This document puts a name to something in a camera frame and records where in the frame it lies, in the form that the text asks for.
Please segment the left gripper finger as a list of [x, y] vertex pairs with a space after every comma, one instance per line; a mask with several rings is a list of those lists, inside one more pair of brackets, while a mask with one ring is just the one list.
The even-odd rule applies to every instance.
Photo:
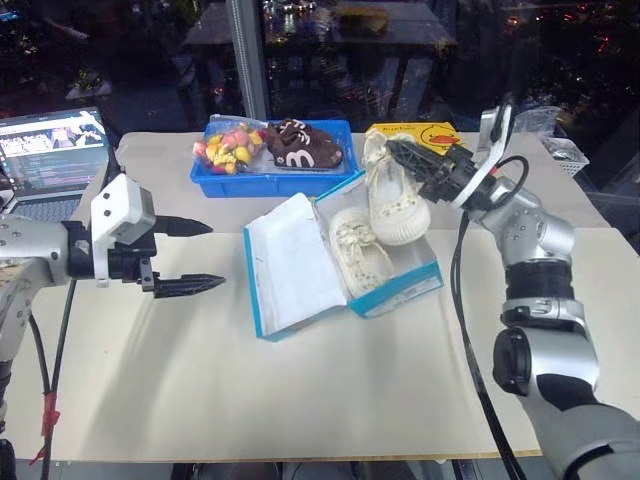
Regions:
[[160, 279], [154, 283], [155, 298], [192, 296], [224, 284], [226, 279], [211, 274], [185, 274], [176, 279]]
[[169, 237], [194, 237], [212, 233], [213, 229], [198, 220], [158, 215], [152, 231]]

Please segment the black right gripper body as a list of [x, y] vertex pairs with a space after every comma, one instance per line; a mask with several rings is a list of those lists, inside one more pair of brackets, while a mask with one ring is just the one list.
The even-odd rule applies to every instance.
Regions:
[[428, 153], [420, 160], [422, 172], [417, 174], [422, 186], [419, 194], [437, 203], [452, 202], [476, 173], [473, 153], [453, 145], [444, 155]]

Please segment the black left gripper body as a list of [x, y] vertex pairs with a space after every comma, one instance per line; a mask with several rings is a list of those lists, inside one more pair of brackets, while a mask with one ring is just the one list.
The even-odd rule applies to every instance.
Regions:
[[116, 241], [108, 250], [109, 277], [123, 283], [136, 283], [144, 292], [156, 293], [158, 274], [151, 259], [157, 255], [154, 232], [144, 233], [131, 244]]

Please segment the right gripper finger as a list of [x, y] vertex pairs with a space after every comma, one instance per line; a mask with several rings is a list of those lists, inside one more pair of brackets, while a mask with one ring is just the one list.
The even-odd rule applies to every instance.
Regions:
[[388, 140], [386, 148], [397, 163], [409, 169], [435, 169], [445, 164], [444, 157], [409, 140]]
[[399, 154], [394, 158], [416, 181], [431, 183], [434, 180], [433, 155]]

